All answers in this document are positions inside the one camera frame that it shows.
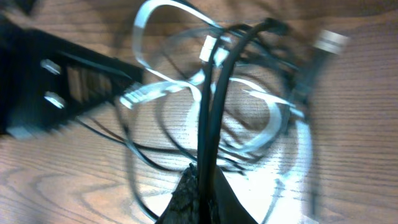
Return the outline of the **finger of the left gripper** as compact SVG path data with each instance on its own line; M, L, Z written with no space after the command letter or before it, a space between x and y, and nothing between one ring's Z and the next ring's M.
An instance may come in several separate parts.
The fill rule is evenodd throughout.
M121 96L143 69L38 29L1 22L1 134L33 137Z

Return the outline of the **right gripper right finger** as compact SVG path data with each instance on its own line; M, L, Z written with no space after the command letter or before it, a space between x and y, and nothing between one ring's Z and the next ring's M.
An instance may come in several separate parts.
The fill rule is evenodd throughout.
M220 223L257 224L257 221L241 205L219 167L215 168L214 192L218 204Z

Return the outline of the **black cable barrel plug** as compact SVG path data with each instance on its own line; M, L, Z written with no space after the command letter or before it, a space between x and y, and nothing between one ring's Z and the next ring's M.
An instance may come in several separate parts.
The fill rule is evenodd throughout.
M198 123L198 194L200 197L199 223L220 223L218 204L214 192L214 176L218 144L220 143L221 122L223 118L224 103L228 90L229 78L232 75L236 61L247 44L258 38L260 32L271 32L285 35L288 31L287 24L276 19L267 18L264 22L250 27L247 24L236 24L218 31L215 47L218 47L221 36L227 32L245 30L246 33L239 39L237 45L226 58L223 69L216 86L213 101L210 100L210 85L213 76L213 57L210 54L205 67L205 81L202 90L202 99Z

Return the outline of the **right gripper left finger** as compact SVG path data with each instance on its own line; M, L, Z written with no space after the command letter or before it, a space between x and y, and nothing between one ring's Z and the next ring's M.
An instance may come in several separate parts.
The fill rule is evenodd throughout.
M156 224L199 223L200 197L197 184L197 167L192 163L182 172L172 198Z

